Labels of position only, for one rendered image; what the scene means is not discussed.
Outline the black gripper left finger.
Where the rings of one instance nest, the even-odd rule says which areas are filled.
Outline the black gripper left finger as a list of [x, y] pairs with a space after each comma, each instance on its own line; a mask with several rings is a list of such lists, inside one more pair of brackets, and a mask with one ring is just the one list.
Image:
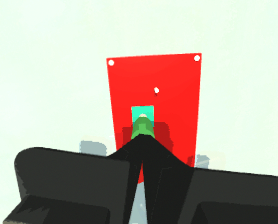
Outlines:
[[145, 148], [145, 134], [109, 156], [46, 147], [22, 149], [14, 159], [20, 199], [26, 195], [103, 206], [109, 224], [129, 224]]

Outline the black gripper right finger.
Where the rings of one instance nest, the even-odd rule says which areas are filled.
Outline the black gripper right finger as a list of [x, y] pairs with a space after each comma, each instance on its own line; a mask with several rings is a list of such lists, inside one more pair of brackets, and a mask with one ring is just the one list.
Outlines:
[[278, 207], [278, 175], [190, 167], [145, 135], [147, 224], [191, 224], [204, 201]]

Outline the red circuit board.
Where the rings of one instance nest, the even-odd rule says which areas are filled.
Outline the red circuit board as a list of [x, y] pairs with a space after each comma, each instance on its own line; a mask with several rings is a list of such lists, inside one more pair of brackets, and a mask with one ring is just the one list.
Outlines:
[[138, 134], [195, 165], [202, 53], [106, 58], [116, 151]]

